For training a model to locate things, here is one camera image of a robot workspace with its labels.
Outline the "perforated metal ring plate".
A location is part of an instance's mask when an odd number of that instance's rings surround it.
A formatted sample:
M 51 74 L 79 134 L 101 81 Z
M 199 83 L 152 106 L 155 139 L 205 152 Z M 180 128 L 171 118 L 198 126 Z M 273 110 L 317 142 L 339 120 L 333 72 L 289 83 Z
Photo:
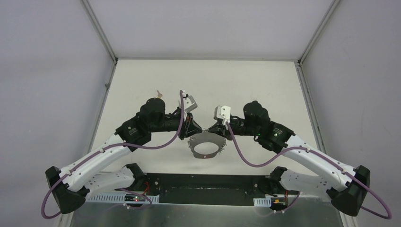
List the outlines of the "perforated metal ring plate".
M 207 131 L 193 135 L 188 140 L 189 149 L 198 159 L 214 158 L 225 146 L 225 138 Z

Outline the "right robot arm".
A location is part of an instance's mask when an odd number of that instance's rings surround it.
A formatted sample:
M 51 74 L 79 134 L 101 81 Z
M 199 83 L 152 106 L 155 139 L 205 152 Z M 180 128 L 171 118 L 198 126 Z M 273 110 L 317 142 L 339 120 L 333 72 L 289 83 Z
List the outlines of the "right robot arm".
M 340 212 L 358 215 L 370 185 L 370 170 L 342 163 L 307 144 L 291 129 L 271 121 L 268 111 L 257 101 L 243 107 L 244 118 L 231 114 L 229 106 L 217 106 L 217 122 L 208 132 L 234 142 L 235 136 L 252 136 L 264 149 L 290 158 L 315 175 L 304 175 L 286 167 L 276 167 L 270 174 L 268 186 L 275 194 L 284 190 L 305 192 L 329 201 Z

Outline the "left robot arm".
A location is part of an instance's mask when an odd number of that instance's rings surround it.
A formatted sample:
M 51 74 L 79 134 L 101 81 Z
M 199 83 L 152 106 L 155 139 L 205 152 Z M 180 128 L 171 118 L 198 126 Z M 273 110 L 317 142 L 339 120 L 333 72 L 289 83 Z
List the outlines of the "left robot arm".
M 94 195 L 129 187 L 139 191 L 144 186 L 143 173 L 135 164 L 127 164 L 120 170 L 100 174 L 112 162 L 137 149 L 155 150 L 202 132 L 191 111 L 197 103 L 190 95 L 181 95 L 177 109 L 165 113 L 165 102 L 151 98 L 134 117 L 125 121 L 101 146 L 81 159 L 63 168 L 52 166 L 45 171 L 49 191 L 42 202 L 41 214 L 45 219 L 45 205 L 52 195 L 60 214 L 68 214 L 80 208 Z

